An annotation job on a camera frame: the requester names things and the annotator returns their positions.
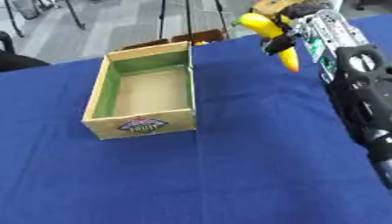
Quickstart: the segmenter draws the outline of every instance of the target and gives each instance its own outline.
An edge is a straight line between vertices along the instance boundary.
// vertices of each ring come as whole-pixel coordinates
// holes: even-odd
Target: tripod leg
[[[5,8],[7,9],[8,17],[10,18],[10,22],[12,23],[12,27],[20,38],[24,38],[25,35],[19,30],[17,26],[17,22],[15,22],[14,14],[12,13],[10,2],[8,0],[4,0]]]
[[[161,27],[159,29],[160,39],[164,36],[165,13],[166,13],[166,0],[162,0],[161,14],[159,15],[159,19],[161,20]]]
[[[192,19],[191,19],[191,5],[189,4],[189,0],[185,1],[186,5],[186,22],[188,24],[188,36],[191,41],[192,46],[194,46],[193,33],[192,33]]]
[[[226,33],[226,38],[230,39],[230,36],[228,34],[228,27],[226,26],[225,18],[223,17],[223,6],[219,0],[215,0],[215,3],[216,3],[216,8],[217,8],[219,15],[220,15],[220,20],[223,25],[223,31]]]
[[[69,11],[71,12],[71,15],[73,17],[73,20],[75,21],[75,23],[79,26],[79,28],[81,28],[82,30],[86,29],[86,25],[81,23],[81,21],[79,20],[78,16],[76,15],[76,12],[74,10],[74,7],[71,5],[71,3],[69,2],[69,0],[66,0],[66,6],[68,7]]]

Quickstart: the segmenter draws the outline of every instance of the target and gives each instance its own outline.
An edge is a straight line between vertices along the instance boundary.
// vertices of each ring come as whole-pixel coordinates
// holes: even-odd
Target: box label
[[[126,122],[119,130],[131,131],[139,134],[150,134],[151,132],[164,127],[168,122],[158,119],[149,119],[147,117],[137,117]]]

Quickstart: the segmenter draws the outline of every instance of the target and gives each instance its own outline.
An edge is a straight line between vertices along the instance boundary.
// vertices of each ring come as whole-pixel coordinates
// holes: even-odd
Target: banana
[[[289,23],[290,20],[287,17],[283,17],[285,23]],[[278,27],[269,18],[256,13],[247,13],[242,15],[239,19],[233,22],[233,25],[243,25],[246,28],[256,32],[258,35],[273,39],[277,36],[284,34],[282,29]],[[278,54],[283,64],[293,73],[299,71],[299,63],[297,52],[294,47],[284,50]]]

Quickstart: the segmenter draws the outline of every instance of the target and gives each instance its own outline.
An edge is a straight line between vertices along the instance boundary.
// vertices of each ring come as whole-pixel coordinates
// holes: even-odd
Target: robotic hand
[[[298,39],[304,41],[349,135],[367,148],[381,181],[392,190],[392,66],[336,10],[320,5],[304,14],[299,11],[303,10],[289,7],[276,15],[272,21],[282,34],[267,37],[262,49],[272,55],[293,48]]]

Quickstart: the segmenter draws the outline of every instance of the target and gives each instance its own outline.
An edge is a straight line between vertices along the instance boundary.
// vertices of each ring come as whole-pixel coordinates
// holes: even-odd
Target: cardboard box
[[[100,139],[194,130],[193,64],[187,42],[105,56],[83,122]]]
[[[260,0],[252,7],[252,11],[269,18],[274,18],[279,11],[287,6],[299,4],[303,1],[304,0]]]

